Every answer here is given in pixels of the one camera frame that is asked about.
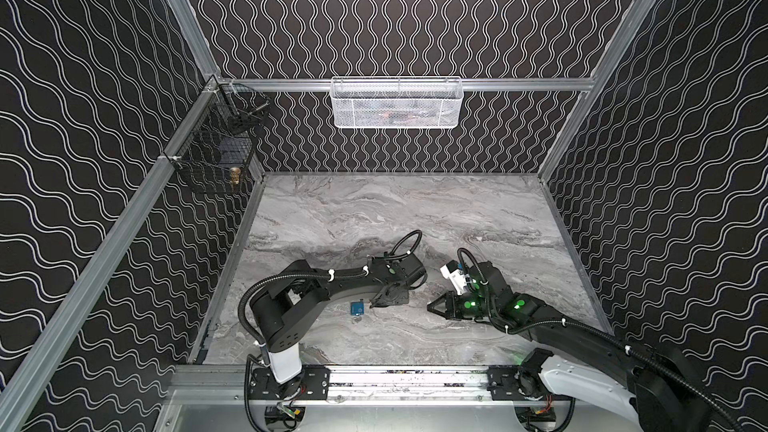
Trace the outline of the blue padlock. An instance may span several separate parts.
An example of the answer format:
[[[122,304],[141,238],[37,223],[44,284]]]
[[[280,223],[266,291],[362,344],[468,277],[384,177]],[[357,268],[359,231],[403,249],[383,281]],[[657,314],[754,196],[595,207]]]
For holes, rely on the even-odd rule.
[[[365,303],[363,300],[358,300],[350,303],[350,315],[353,317],[360,317],[365,313]]]

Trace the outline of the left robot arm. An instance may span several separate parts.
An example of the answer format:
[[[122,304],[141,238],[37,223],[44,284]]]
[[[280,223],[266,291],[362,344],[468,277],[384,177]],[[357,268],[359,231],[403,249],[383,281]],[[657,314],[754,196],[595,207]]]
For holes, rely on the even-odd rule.
[[[410,291],[426,278],[413,252],[372,256],[362,266],[340,270],[296,260],[244,292],[238,321],[266,357],[272,377],[285,384],[302,374],[299,343],[328,305],[360,300],[373,308],[406,305]]]

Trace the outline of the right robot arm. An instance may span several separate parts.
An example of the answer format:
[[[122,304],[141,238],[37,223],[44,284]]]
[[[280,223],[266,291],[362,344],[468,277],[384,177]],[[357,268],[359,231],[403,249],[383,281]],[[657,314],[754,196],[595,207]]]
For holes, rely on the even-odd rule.
[[[440,269],[452,290],[429,303],[442,317],[490,325],[535,349],[517,366],[516,391],[532,400],[568,396],[620,415],[644,431],[705,431],[713,417],[742,425],[707,392],[682,352],[603,332],[518,293],[490,262],[452,260]]]

